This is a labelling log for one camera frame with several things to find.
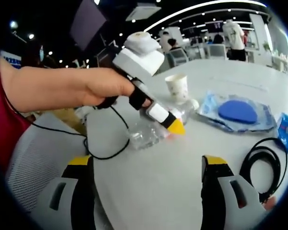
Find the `hand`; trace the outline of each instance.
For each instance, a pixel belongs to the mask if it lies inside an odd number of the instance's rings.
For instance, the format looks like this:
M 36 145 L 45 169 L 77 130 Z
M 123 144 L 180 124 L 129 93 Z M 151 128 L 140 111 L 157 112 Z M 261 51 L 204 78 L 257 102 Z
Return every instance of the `hand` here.
M 266 210 L 271 210 L 274 208 L 274 206 L 276 205 L 276 197 L 270 197 L 266 203 L 263 204 L 264 208 Z
M 106 97 L 127 96 L 134 91 L 134 85 L 116 71 L 108 68 L 84 69 L 86 91 L 83 105 L 100 105 Z M 146 100 L 143 107 L 149 106 Z

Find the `person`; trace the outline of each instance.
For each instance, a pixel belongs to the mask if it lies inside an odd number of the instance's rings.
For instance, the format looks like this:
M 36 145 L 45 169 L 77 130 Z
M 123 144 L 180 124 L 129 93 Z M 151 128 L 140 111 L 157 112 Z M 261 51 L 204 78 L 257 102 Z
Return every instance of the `person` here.
M 245 46 L 247 46 L 249 31 L 244 30 L 243 32 L 244 32 L 243 43 L 244 43 Z
M 26 44 L 23 55 L 21 57 L 21 66 L 31 66 L 43 68 L 44 48 L 36 40 L 29 41 Z
M 220 35 L 220 33 L 217 33 L 213 39 L 213 44 L 223 44 L 223 42 L 223 37 Z
M 21 57 L 21 66 L 44 68 L 45 62 L 51 68 L 58 67 L 50 55 L 45 55 L 44 46 L 37 39 L 29 41 Z
M 168 53 L 172 49 L 172 46 L 168 44 L 169 39 L 171 39 L 169 33 L 164 31 L 160 38 L 160 45 L 164 53 Z
M 198 37 L 198 43 L 199 44 L 203 43 L 203 38 L 201 36 Z
M 182 49 L 183 52 L 185 53 L 185 55 L 188 56 L 187 51 L 185 51 L 182 47 L 180 47 L 180 46 L 178 45 L 176 39 L 171 38 L 171 39 L 168 40 L 168 43 L 169 43 L 169 45 L 172 47 L 171 50 Z
M 99 105 L 106 97 L 130 96 L 134 85 L 112 69 L 14 69 L 0 57 L 0 168 L 6 172 L 13 149 L 30 123 L 16 114 Z
M 231 19 L 226 20 L 223 25 L 223 33 L 230 43 L 230 60 L 246 61 L 244 32 L 238 23 L 233 23 Z

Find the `chair backrest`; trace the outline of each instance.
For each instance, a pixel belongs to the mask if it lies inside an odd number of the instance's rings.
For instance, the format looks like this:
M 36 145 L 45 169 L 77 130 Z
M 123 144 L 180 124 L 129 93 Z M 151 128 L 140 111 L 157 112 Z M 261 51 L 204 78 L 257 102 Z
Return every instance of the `chair backrest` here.
M 226 48 L 224 44 L 207 45 L 208 58 L 227 59 Z
M 174 66 L 178 66 L 189 61 L 187 54 L 182 48 L 170 50 L 169 54 L 173 59 Z
M 35 124 L 77 133 L 53 114 L 41 115 Z M 30 126 L 20 137 L 14 149 L 7 184 L 23 208 L 30 212 L 37 196 L 55 177 L 60 177 L 68 162 L 86 154 L 84 137 Z

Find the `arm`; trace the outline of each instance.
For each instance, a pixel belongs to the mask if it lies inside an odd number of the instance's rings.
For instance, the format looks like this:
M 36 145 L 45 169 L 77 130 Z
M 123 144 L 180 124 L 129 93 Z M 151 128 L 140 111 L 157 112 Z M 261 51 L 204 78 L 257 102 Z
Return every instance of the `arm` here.
M 243 44 L 244 44 L 244 32 L 243 32 L 243 30 L 241 29 L 240 25 L 239 25 L 239 32 L 240 32 L 241 40 L 242 40 L 242 42 L 243 42 Z
M 14 69 L 0 57 L 3 88 L 20 112 L 98 105 L 105 97 L 130 95 L 134 86 L 111 69 Z

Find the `paper cup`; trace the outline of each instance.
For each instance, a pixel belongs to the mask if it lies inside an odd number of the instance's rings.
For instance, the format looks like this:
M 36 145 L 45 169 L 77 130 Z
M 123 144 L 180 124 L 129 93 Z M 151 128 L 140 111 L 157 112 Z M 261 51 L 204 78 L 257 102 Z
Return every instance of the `paper cup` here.
M 188 100 L 187 75 L 175 74 L 165 78 L 168 90 L 176 103 L 184 103 Z

